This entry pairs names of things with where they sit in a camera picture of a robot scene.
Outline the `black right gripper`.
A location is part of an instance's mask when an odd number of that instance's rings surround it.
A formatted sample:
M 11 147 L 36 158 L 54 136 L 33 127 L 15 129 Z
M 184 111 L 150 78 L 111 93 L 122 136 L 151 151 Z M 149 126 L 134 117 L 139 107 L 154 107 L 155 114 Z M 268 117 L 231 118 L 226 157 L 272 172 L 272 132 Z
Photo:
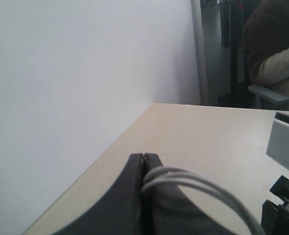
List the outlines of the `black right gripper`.
M 261 226 L 267 235 L 289 235 L 289 179 L 280 176 L 270 192 L 283 203 L 276 205 L 269 200 L 263 203 Z

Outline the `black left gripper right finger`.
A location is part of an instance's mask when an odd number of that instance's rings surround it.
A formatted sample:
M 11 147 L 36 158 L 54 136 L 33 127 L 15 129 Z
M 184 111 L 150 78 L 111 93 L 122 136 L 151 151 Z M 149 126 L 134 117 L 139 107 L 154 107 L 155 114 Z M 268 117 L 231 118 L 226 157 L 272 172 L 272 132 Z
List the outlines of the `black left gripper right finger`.
M 200 210 L 176 185 L 143 192 L 144 235 L 232 235 Z

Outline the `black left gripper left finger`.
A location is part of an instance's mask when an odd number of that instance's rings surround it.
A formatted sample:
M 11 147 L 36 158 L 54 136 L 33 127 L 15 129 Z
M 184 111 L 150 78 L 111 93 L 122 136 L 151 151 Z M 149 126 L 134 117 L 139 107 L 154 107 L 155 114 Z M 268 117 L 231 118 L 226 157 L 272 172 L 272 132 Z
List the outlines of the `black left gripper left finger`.
M 144 155 L 131 154 L 107 192 L 55 235 L 142 235 Z

